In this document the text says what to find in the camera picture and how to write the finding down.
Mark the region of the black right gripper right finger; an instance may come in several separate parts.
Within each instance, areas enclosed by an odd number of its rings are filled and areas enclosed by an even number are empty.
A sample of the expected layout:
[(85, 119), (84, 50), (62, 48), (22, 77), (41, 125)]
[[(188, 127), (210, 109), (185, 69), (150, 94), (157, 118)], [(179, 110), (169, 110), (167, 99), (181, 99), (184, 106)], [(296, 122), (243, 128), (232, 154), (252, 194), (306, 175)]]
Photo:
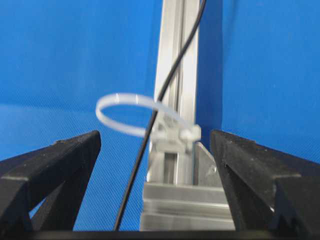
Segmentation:
[(236, 230), (319, 232), (318, 163), (221, 130), (210, 148)]

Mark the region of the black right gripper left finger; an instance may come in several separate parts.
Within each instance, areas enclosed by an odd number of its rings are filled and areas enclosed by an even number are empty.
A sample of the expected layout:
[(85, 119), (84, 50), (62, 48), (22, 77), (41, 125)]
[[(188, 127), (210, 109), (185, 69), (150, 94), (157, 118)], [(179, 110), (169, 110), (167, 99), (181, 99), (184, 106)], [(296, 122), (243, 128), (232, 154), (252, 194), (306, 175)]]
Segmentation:
[(0, 231), (74, 228), (101, 150), (97, 130), (0, 162)]

